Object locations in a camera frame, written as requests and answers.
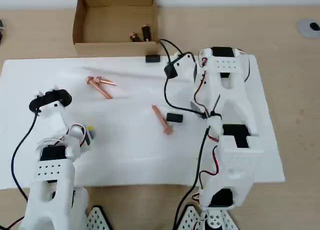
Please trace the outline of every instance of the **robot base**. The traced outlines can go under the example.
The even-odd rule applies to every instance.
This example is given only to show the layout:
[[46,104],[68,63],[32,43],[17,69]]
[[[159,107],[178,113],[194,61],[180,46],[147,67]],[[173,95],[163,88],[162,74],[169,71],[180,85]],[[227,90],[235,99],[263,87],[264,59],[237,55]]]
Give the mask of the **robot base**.
[[216,208],[198,214],[191,204],[186,205],[177,230],[239,230],[226,210]]

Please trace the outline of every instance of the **3d printed robot arm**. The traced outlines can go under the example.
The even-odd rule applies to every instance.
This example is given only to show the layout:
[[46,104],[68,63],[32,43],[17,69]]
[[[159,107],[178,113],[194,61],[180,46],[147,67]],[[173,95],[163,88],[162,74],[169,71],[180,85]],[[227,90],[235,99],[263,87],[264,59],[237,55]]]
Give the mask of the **3d printed robot arm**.
[[37,148],[38,162],[34,182],[30,187],[25,217],[19,229],[84,230],[87,228],[85,209],[88,193],[75,187],[73,162],[90,150],[92,139],[86,127],[67,127],[64,107],[72,101],[65,90],[57,88],[45,95],[39,92],[29,108],[56,134],[42,140]]

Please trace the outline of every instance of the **metal pin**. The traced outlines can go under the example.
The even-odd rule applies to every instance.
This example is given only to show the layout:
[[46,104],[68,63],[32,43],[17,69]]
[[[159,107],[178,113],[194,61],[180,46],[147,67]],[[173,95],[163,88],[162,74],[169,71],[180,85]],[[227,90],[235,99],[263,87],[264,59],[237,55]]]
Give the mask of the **metal pin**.
[[104,79],[101,76],[97,76],[94,80],[97,84],[107,84],[107,85],[112,85],[116,86],[116,84],[110,80]]
[[157,106],[155,106],[155,105],[152,105],[151,107],[152,107],[153,111],[155,112],[155,114],[156,114],[158,120],[160,121],[161,125],[164,128],[163,132],[165,134],[167,134],[167,135],[172,134],[173,133],[172,127],[167,125],[167,122],[162,117],[162,114],[161,114],[159,108]]
[[89,85],[92,85],[97,91],[99,91],[101,94],[104,95],[104,97],[106,97],[107,99],[112,99],[113,97],[106,92],[104,89],[100,88],[100,86],[98,86],[95,82],[94,82],[94,78],[92,76],[88,76],[85,79],[86,83]]

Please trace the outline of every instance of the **copper fastener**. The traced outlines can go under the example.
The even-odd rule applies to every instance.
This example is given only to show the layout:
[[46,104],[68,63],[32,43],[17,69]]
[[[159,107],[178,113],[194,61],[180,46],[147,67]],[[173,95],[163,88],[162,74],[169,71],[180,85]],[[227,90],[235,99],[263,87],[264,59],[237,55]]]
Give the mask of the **copper fastener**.
[[92,85],[97,91],[99,91],[101,94],[104,95],[104,97],[106,97],[107,99],[112,99],[113,97],[106,92],[104,89],[100,88],[100,86],[98,86],[95,82],[94,82],[94,78],[92,76],[88,76],[85,79],[86,83],[89,85]]

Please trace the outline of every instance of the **robotic arm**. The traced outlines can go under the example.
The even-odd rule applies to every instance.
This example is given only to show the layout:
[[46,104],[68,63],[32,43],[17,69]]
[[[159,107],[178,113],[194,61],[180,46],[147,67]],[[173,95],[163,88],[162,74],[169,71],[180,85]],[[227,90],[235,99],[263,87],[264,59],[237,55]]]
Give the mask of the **robotic arm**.
[[83,187],[74,186],[73,162],[90,150],[92,138],[81,124],[67,127],[64,108],[71,101],[66,90],[55,88],[45,95],[39,92],[29,105],[56,133],[38,145],[34,182],[21,230],[87,229],[88,193]]
[[[206,171],[213,173],[204,185],[201,183],[197,194],[204,210],[241,205],[254,183],[255,168],[264,152],[246,93],[250,62],[248,69],[243,66],[249,57],[246,59],[242,53],[245,52],[227,47],[203,49],[198,68],[187,54],[176,53],[173,60],[172,69],[177,72],[173,75],[178,77],[188,73],[191,78],[190,69],[195,67],[191,108],[203,113],[209,127],[208,138],[217,142],[213,150],[215,164]],[[223,121],[226,105],[234,108],[236,123]]]

